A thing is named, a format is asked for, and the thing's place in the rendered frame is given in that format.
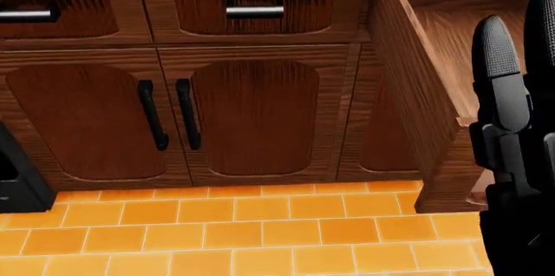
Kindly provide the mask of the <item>dark wooden drawer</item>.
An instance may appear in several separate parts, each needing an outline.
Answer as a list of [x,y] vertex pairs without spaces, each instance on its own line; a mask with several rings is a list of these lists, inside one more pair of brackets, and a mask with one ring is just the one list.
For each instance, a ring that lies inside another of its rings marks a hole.
[[468,196],[476,165],[468,127],[478,101],[471,46],[480,20],[498,15],[523,50],[528,0],[372,0],[369,33],[385,67],[423,188],[417,213],[481,210]]

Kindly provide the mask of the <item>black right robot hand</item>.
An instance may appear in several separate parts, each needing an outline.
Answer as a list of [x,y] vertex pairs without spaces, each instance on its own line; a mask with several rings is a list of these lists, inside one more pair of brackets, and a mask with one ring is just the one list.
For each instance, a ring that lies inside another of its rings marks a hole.
[[480,231],[494,276],[555,276],[555,0],[529,0],[523,43],[495,15],[473,33],[469,134],[494,178]]

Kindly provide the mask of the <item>wooden cabinet door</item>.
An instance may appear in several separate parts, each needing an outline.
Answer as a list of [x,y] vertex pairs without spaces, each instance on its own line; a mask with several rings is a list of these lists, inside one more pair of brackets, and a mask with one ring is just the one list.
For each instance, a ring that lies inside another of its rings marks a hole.
[[[169,137],[155,147],[139,80]],[[0,52],[0,122],[56,191],[192,184],[154,49]]]
[[357,62],[337,169],[337,181],[413,181],[421,178],[384,67],[371,43]]
[[[160,66],[197,186],[336,179],[360,46],[164,48]],[[191,150],[175,83],[188,79],[199,150]]]

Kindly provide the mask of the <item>closed wooden drawer front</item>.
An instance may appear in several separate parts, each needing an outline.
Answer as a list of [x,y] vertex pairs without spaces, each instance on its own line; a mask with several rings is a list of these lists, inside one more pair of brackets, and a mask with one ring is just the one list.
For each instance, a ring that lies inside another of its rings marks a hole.
[[0,0],[16,10],[56,4],[56,23],[0,23],[0,49],[88,49],[152,42],[143,0]]
[[156,43],[348,43],[368,0],[144,0]]

